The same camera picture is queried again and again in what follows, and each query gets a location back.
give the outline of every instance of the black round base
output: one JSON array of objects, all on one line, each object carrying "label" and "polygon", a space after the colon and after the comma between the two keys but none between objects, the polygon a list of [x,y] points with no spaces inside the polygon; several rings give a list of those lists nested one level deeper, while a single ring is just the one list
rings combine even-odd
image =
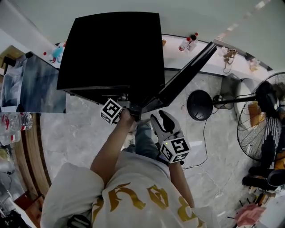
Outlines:
[{"label": "black round base", "polygon": [[203,90],[196,90],[188,97],[187,109],[189,115],[194,120],[204,121],[212,114],[212,99],[207,92]]}]

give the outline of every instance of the person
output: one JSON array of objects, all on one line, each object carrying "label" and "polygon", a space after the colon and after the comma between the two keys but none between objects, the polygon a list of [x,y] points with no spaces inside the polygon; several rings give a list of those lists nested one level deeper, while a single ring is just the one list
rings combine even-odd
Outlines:
[{"label": "person", "polygon": [[[133,122],[123,110],[90,169],[62,166],[44,201],[42,228],[85,227],[68,225],[74,215],[87,218],[93,228],[206,227],[203,213],[194,212],[180,163],[168,167],[156,160],[159,151],[147,122],[137,125],[134,142]],[[125,139],[129,146],[121,151]]]}]

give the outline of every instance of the power cord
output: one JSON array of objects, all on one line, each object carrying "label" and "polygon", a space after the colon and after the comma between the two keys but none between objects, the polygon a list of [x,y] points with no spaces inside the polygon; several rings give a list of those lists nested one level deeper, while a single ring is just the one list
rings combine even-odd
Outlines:
[{"label": "power cord", "polygon": [[[239,96],[236,96],[234,99],[237,99],[238,97],[241,97],[241,96],[250,96],[250,95],[253,95],[254,93],[252,94],[247,94],[247,95],[239,95]],[[217,111],[222,108],[223,106],[225,106],[226,104],[222,105],[221,107],[219,107],[214,113],[212,113],[210,116],[212,116],[213,114],[216,114]],[[200,163],[199,165],[196,165],[196,166],[189,166],[187,168],[183,168],[183,170],[187,170],[187,169],[191,169],[191,168],[194,168],[194,167],[199,167],[203,170],[204,173],[206,173],[209,178],[213,181],[213,183],[217,186],[217,188],[219,189],[218,192],[215,194],[213,200],[219,196],[222,196],[224,193],[221,191],[220,187],[215,183],[215,181],[210,177],[210,175],[200,166],[202,164],[204,164],[207,160],[208,160],[208,153],[207,153],[207,146],[206,146],[206,138],[205,138],[205,128],[206,128],[206,124],[207,124],[207,120],[205,121],[205,125],[204,125],[204,129],[203,129],[203,138],[204,138],[204,143],[205,143],[205,152],[206,152],[206,159]]]},{"label": "power cord", "polygon": [[0,173],[6,173],[8,175],[8,177],[10,178],[10,184],[9,184],[9,188],[7,189],[7,191],[10,190],[11,188],[11,183],[12,183],[12,178],[10,177],[10,175],[12,174],[11,172],[0,172]]},{"label": "power cord", "polygon": [[[250,95],[253,95],[253,94],[254,94],[254,93],[252,93],[252,94],[246,94],[246,95],[239,95],[239,96],[236,96],[234,99],[237,99],[238,97],[241,97],[241,96],[250,96]],[[226,105],[226,104],[224,104],[224,105],[222,105],[221,107],[219,107],[219,108],[218,108],[215,112],[213,112],[210,116],[212,116],[213,114],[216,114],[217,111],[219,111],[219,109],[222,108],[222,107],[225,106],[225,105]],[[204,129],[203,129],[203,138],[204,138],[204,143],[205,143],[206,159],[205,159],[205,161],[203,161],[201,164],[195,165],[195,166],[189,166],[189,167],[187,167],[187,168],[184,168],[184,170],[186,170],[186,169],[191,169],[191,168],[193,168],[193,167],[200,166],[200,165],[204,164],[204,163],[208,160],[208,153],[207,153],[207,146],[206,146],[206,138],[205,138],[205,128],[206,128],[207,120],[208,120],[208,119],[206,119],[206,121],[205,121]]]}]

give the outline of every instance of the human hand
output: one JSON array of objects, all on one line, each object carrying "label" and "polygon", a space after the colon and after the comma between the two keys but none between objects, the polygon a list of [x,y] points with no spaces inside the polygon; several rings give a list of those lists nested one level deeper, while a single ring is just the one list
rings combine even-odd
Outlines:
[{"label": "human hand", "polygon": [[128,109],[123,109],[123,111],[120,114],[120,121],[129,123],[129,124],[133,124],[134,122],[134,117],[131,116],[130,112]]}]

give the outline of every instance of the water bottle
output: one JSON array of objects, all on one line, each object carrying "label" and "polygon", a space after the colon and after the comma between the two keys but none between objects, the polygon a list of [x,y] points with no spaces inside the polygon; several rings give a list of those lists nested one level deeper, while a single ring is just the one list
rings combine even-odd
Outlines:
[{"label": "water bottle", "polygon": [[194,49],[194,45],[196,45],[195,42],[197,40],[197,36],[198,36],[198,33],[195,33],[195,35],[190,36],[191,40],[189,41],[189,45],[186,48],[188,52],[191,52]]},{"label": "water bottle", "polygon": [[179,50],[180,51],[184,51],[185,50],[185,48],[187,48],[187,46],[189,45],[189,42],[190,42],[190,37],[187,37],[186,39],[184,39],[183,41],[182,41],[182,43],[180,44],[180,46],[179,46]]},{"label": "water bottle", "polygon": [[9,145],[11,143],[16,143],[20,141],[20,139],[21,139],[20,131],[13,132],[11,134],[0,135],[0,143],[2,143],[2,145],[4,146]]},{"label": "water bottle", "polygon": [[10,113],[8,115],[10,131],[29,130],[33,125],[33,117],[30,113]]},{"label": "water bottle", "polygon": [[1,113],[0,116],[0,135],[8,135],[18,130],[29,130],[33,125],[30,113]]}]

